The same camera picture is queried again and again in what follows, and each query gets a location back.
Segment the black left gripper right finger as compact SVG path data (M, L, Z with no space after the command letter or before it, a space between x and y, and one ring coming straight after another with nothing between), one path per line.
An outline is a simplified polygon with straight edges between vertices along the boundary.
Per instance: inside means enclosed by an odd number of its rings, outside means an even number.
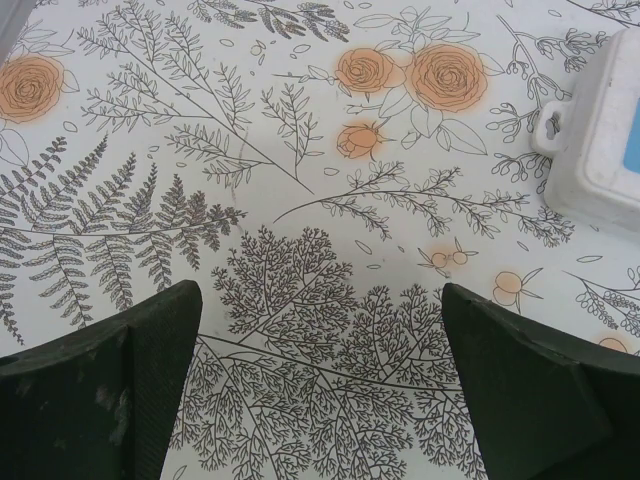
M638 357L453 283L442 318L489 478L638 478Z

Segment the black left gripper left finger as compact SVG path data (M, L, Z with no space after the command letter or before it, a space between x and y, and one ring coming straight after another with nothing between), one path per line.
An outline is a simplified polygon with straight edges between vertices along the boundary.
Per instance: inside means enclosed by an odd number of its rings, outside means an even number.
M158 479L202 314L183 280L1 360L4 479Z

